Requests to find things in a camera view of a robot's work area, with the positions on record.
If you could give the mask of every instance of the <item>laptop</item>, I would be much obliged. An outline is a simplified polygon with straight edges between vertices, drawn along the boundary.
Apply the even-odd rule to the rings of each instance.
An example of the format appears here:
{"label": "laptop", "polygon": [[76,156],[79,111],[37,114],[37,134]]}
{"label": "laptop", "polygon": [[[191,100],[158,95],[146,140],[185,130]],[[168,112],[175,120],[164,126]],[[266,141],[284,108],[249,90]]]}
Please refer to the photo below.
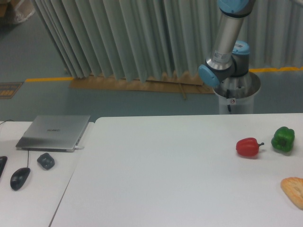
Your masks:
{"label": "laptop", "polygon": [[89,119],[88,115],[37,116],[16,148],[72,152],[78,145]]}

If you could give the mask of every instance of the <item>floor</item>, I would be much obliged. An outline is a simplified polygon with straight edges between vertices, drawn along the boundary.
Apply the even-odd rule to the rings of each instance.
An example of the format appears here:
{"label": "floor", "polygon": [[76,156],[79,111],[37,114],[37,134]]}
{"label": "floor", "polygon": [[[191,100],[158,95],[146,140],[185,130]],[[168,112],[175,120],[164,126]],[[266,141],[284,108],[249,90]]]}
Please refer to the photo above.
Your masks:
{"label": "floor", "polygon": [[[257,73],[261,91],[255,113],[303,113],[303,71]],[[66,77],[64,65],[39,17],[0,28],[0,82]],[[85,90],[70,81],[26,82],[12,99],[0,100],[0,121],[32,121],[39,114],[108,116],[218,114],[215,95]]]}

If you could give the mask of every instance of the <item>computer mouse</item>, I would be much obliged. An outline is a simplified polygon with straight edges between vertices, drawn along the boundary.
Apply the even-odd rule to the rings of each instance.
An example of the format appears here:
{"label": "computer mouse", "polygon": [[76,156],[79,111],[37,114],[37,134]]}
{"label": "computer mouse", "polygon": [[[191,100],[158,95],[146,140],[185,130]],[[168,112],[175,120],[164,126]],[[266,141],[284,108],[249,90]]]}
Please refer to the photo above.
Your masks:
{"label": "computer mouse", "polygon": [[37,159],[37,162],[40,163],[40,165],[46,170],[49,170],[55,165],[55,160],[48,153],[40,155],[40,157]]}
{"label": "computer mouse", "polygon": [[30,168],[20,168],[11,176],[10,186],[13,190],[19,190],[27,180],[27,177],[30,173]]}

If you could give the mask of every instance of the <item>bread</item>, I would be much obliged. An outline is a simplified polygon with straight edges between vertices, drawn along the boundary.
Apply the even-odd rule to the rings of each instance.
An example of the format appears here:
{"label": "bread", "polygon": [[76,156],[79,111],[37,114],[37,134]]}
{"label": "bread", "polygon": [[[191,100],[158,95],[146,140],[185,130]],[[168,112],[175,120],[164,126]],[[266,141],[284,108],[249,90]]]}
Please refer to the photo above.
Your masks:
{"label": "bread", "polygon": [[281,188],[288,198],[303,210],[303,179],[288,177],[281,181]]}

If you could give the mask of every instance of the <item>blue joint cap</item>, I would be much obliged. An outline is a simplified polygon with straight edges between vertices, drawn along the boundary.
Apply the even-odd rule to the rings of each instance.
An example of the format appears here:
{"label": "blue joint cap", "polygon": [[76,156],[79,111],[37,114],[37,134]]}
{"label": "blue joint cap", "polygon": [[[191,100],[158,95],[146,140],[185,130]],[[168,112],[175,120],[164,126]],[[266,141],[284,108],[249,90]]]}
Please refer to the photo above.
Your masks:
{"label": "blue joint cap", "polygon": [[218,0],[220,9],[225,13],[238,13],[248,4],[249,0]]}
{"label": "blue joint cap", "polygon": [[248,55],[250,53],[250,46],[246,42],[237,40],[232,53],[236,55]]}
{"label": "blue joint cap", "polygon": [[220,81],[216,75],[205,65],[200,65],[199,67],[199,77],[206,83],[208,86],[216,87],[220,84]]}

